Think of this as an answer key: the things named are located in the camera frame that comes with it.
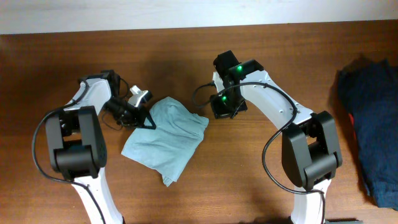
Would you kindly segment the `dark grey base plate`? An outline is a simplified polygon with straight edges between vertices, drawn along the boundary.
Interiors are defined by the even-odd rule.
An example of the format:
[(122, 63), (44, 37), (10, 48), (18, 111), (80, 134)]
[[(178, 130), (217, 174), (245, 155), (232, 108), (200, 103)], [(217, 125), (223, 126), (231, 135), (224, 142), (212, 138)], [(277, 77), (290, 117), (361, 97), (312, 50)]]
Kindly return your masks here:
[(326, 220), (325, 224), (364, 224), (360, 220)]

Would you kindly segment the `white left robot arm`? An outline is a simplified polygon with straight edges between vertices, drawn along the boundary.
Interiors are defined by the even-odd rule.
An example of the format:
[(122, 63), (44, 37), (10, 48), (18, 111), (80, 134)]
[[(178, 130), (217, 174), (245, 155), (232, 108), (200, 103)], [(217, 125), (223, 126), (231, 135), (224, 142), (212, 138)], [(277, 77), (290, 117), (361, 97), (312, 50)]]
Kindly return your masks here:
[(122, 96), (122, 81), (114, 70), (80, 78), (74, 97), (45, 121), (52, 169), (76, 190), (92, 223), (125, 222), (106, 181), (108, 155), (98, 119), (101, 110), (125, 128), (156, 128), (144, 107), (152, 93), (134, 85)]

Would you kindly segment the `light teal t-shirt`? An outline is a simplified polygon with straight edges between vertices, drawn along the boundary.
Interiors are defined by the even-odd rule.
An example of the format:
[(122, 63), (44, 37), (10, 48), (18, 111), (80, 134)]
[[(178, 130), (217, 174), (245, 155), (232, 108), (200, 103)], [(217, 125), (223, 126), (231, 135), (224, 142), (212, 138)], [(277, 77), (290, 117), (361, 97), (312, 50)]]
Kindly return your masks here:
[(181, 102), (169, 96), (158, 101), (150, 109), (150, 115), (156, 128), (135, 129), (121, 154), (156, 170), (168, 187), (178, 181), (204, 139), (209, 119), (189, 112)]

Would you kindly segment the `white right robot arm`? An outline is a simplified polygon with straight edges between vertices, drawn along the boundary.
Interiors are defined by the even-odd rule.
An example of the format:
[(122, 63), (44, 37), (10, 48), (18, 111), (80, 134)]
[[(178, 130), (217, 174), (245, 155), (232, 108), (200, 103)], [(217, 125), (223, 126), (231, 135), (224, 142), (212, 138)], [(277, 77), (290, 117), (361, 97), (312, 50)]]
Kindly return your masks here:
[(266, 142), (282, 138), (282, 167), (294, 188), (276, 185), (294, 194), (292, 223), (326, 223), (326, 192), (343, 163), (335, 120), (327, 111), (315, 113), (295, 101), (255, 60), (240, 63), (235, 58), (214, 60), (211, 97), (216, 118), (233, 118), (255, 105), (277, 128)]

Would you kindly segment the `dark blue folded garment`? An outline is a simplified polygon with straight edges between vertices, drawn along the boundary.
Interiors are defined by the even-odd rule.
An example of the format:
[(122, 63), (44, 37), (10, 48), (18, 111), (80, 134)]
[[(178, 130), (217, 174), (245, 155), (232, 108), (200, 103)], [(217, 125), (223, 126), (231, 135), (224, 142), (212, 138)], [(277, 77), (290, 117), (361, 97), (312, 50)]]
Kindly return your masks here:
[(349, 114), (366, 191), (397, 210), (397, 67), (387, 60), (340, 71), (338, 98)]

